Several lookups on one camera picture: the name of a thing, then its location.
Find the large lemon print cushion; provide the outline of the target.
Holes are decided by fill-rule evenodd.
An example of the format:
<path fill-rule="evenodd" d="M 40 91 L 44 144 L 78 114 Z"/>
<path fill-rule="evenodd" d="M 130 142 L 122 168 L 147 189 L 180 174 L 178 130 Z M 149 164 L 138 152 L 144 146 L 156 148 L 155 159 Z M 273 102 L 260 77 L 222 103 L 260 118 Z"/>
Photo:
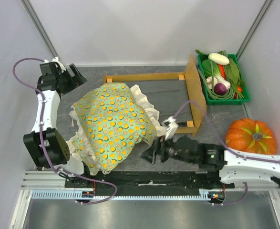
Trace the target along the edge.
<path fill-rule="evenodd" d="M 110 173 L 142 141 L 151 145 L 166 133 L 159 111 L 136 84 L 105 83 L 72 105 L 78 131 L 70 141 L 92 176 Z"/>

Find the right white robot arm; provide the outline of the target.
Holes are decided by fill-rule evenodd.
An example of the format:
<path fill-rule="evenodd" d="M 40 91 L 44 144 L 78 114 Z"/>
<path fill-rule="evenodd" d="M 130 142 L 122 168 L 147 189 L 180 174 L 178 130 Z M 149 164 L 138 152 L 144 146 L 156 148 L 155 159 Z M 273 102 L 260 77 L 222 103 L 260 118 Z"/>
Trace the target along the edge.
<path fill-rule="evenodd" d="M 280 155 L 256 155 L 183 136 L 176 141 L 158 137 L 141 154 L 151 164 L 157 156 L 161 162 L 172 158 L 198 165 L 204 174 L 192 178 L 192 182 L 199 188 L 233 188 L 244 182 L 280 188 Z"/>

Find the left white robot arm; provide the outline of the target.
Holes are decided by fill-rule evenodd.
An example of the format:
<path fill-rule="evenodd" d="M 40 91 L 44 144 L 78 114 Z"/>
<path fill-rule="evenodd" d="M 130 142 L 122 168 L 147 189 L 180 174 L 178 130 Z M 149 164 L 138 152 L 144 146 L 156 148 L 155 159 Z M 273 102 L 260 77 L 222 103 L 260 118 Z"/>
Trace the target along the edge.
<path fill-rule="evenodd" d="M 80 187 L 88 187 L 92 176 L 85 172 L 82 161 L 75 159 L 67 142 L 57 131 L 57 111 L 61 96 L 87 80 L 72 63 L 66 68 L 58 57 L 40 64 L 41 76 L 35 88 L 38 109 L 34 126 L 23 142 L 38 168 L 54 168 L 56 172 L 69 172 Z"/>

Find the small lemon print pillow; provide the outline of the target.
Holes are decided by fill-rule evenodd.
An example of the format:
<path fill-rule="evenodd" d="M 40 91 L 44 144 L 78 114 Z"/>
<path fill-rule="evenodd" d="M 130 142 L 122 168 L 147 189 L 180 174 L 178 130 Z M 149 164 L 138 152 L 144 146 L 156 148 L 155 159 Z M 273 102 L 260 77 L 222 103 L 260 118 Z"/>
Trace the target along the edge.
<path fill-rule="evenodd" d="M 84 164 L 82 162 L 82 159 L 72 142 L 69 140 L 66 141 L 66 143 L 70 151 L 70 159 L 64 166 L 64 169 L 73 174 L 82 175 L 84 173 Z"/>

